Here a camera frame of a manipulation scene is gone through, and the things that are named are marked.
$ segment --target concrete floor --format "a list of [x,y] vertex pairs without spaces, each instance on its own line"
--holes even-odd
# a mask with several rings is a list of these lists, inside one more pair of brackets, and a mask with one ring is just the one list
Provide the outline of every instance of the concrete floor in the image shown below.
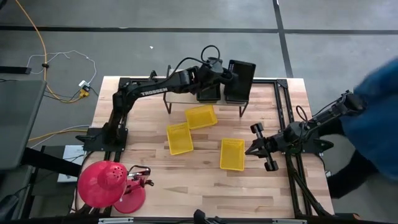
[[[97,90],[105,75],[149,75],[153,69],[163,74],[168,64],[175,65],[187,56],[199,57],[204,46],[215,44],[226,61],[256,63],[257,77],[292,74],[304,78],[312,111],[316,112],[346,89],[352,90],[368,72],[398,52],[396,0],[279,0],[280,11],[274,9],[272,0],[21,0],[21,3],[38,26],[150,28],[128,32],[42,32],[48,52],[77,50],[96,61],[98,74],[92,85]],[[14,1],[0,11],[1,25],[30,26]],[[282,30],[282,26],[307,31],[291,34]],[[311,33],[319,31],[308,31],[320,29],[338,35],[314,35]],[[282,53],[281,47],[287,50]],[[30,55],[42,52],[35,32],[0,31],[1,65],[26,66]],[[35,58],[30,66],[36,72],[41,63],[41,58]],[[54,91],[64,95],[74,94],[77,84],[89,80],[93,74],[91,62],[79,55],[72,55],[69,60],[59,56],[50,66],[48,82]],[[0,75],[0,78],[41,79],[42,75]],[[44,98],[32,136],[90,124],[95,105],[94,96],[74,104]],[[74,135],[54,137],[46,145],[79,144]],[[338,136],[327,138],[336,146],[325,154],[326,168],[337,172],[348,162],[353,147]],[[334,200],[335,211],[358,213],[366,220],[397,223],[397,186],[381,176],[374,177],[358,190]],[[70,197],[65,195],[42,198],[35,203],[35,215],[64,214],[68,203]]]

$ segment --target wooden tabletop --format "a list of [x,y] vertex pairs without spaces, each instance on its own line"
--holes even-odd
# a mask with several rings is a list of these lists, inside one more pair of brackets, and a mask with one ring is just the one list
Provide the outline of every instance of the wooden tabletop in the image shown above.
[[[104,77],[93,119],[94,127],[102,127],[112,110],[112,94],[118,89],[120,77]],[[301,78],[287,79],[292,106],[301,105],[311,115],[307,92]],[[282,104],[285,100],[281,91]],[[127,168],[134,164],[149,166],[153,187],[146,187],[146,201],[140,210],[113,216],[133,217],[192,217],[196,209],[208,217],[223,218],[293,218],[292,201],[283,155],[274,153],[279,170],[267,172],[264,159],[246,156],[242,172],[220,169],[220,146],[223,138],[244,139],[248,148],[255,135],[250,125],[262,122],[264,135],[279,130],[274,89],[271,85],[255,84],[250,102],[242,118],[237,107],[215,106],[218,124],[191,130],[194,151],[171,156],[166,126],[185,122],[184,110],[197,105],[173,104],[168,114],[163,94],[138,99],[129,113],[129,137],[121,163]],[[85,167],[102,161],[103,152],[92,153]],[[314,196],[333,213],[325,171],[319,158],[303,154],[307,184]],[[300,207],[304,212],[302,193],[298,189]],[[78,206],[83,202],[79,198]]]

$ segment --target yellow basket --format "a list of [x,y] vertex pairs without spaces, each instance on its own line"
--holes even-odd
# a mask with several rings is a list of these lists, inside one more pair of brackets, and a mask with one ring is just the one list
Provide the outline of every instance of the yellow basket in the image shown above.
[[191,132],[189,131],[187,123],[168,125],[167,140],[169,140],[171,155],[193,150]]
[[223,139],[221,141],[220,168],[244,170],[244,140]]
[[190,129],[209,127],[217,123],[213,105],[198,106],[185,110]]

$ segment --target black stand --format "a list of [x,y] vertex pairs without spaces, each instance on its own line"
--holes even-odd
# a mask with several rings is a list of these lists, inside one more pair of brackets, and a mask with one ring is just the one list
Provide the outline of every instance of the black stand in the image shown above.
[[10,74],[30,74],[31,68],[27,67],[10,67],[10,66],[0,66],[0,73],[10,73]]
[[31,165],[36,168],[47,169],[73,177],[78,177],[80,171],[80,165],[78,164],[47,155],[28,147],[25,149],[24,155],[22,156],[21,164]]

